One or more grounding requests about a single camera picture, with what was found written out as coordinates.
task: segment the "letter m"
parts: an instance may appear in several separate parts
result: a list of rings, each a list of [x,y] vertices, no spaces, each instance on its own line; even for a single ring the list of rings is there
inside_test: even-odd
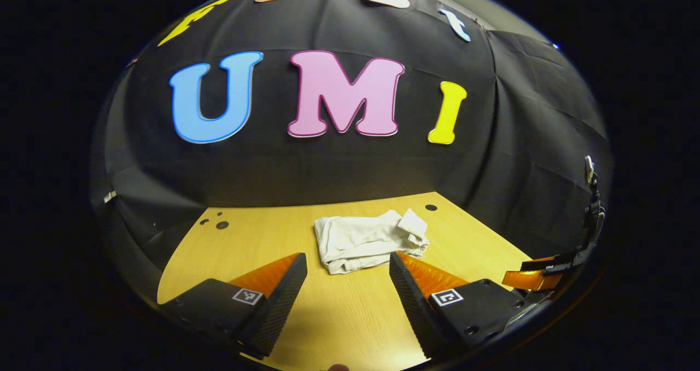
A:
[[[352,84],[337,57],[327,51],[302,51],[292,55],[299,67],[297,119],[287,132],[294,137],[315,137],[328,125],[320,118],[323,99],[328,115],[338,132],[346,132],[362,104],[365,114],[355,125],[366,136],[391,136],[398,131],[393,120],[398,77],[404,67],[383,57],[370,60]]]

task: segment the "white cloth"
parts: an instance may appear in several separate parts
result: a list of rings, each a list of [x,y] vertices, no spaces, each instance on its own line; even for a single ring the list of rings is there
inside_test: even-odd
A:
[[[393,210],[378,217],[321,217],[313,228],[320,260],[331,274],[388,264],[394,251],[420,259],[430,244],[428,224],[411,209],[403,217]]]

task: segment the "yellow letter i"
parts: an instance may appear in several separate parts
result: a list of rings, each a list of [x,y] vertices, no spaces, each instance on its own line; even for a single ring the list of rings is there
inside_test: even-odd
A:
[[[437,117],[435,129],[428,134],[428,141],[435,144],[452,144],[454,141],[454,125],[457,122],[457,114],[462,100],[467,97],[467,91],[454,82],[443,81],[440,83],[442,91],[442,107]]]

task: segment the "blue letter u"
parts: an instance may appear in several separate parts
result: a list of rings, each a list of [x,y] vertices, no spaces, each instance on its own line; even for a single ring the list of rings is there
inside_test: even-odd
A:
[[[250,117],[250,87],[253,66],[263,59],[257,51],[240,52],[221,60],[227,70],[226,110],[217,119],[207,119],[200,110],[200,86],[209,65],[200,63],[185,67],[170,78],[173,87],[173,123],[183,140],[195,144],[222,141],[233,136]]]

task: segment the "table surface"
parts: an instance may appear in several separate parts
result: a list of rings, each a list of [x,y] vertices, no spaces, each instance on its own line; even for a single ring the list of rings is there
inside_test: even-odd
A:
[[[436,211],[425,206],[432,204]],[[295,252],[308,275],[269,357],[278,369],[404,369],[428,360],[408,322],[388,266],[330,275],[320,262],[313,221],[376,217],[410,208],[428,224],[423,261],[465,279],[497,283],[519,270],[526,254],[435,192],[390,199],[294,207],[208,208],[170,258],[158,287],[163,304],[205,279],[230,281]],[[217,229],[226,221],[228,227]]]

